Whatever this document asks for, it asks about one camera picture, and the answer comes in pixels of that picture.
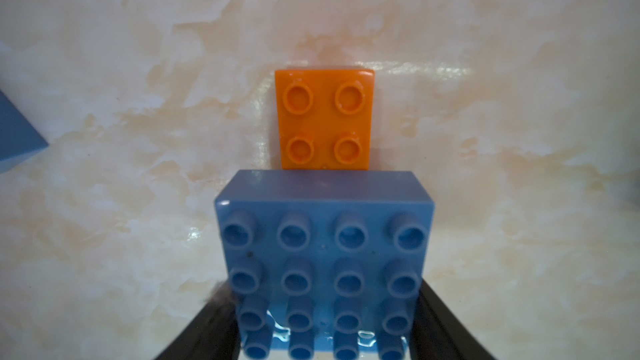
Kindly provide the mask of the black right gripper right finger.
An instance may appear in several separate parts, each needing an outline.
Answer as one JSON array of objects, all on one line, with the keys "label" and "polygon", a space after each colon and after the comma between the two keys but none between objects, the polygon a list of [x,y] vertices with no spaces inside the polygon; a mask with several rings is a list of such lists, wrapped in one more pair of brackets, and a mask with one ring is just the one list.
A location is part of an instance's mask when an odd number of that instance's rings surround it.
[{"label": "black right gripper right finger", "polygon": [[408,340],[413,360],[496,360],[422,281]]}]

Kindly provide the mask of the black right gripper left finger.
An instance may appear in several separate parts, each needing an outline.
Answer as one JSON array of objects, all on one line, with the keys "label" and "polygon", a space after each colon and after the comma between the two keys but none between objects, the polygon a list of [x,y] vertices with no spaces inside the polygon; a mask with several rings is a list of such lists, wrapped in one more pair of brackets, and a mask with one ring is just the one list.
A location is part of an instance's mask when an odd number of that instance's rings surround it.
[{"label": "black right gripper left finger", "polygon": [[228,282],[218,283],[202,310],[156,360],[236,360],[241,338],[237,297]]}]

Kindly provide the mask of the orange lego brick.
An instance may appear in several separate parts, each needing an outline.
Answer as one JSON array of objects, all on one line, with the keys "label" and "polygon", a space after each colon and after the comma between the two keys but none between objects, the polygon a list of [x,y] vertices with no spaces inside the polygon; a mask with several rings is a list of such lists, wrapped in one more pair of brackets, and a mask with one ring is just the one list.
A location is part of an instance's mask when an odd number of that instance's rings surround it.
[{"label": "orange lego brick", "polygon": [[375,71],[274,72],[284,169],[369,169]]}]

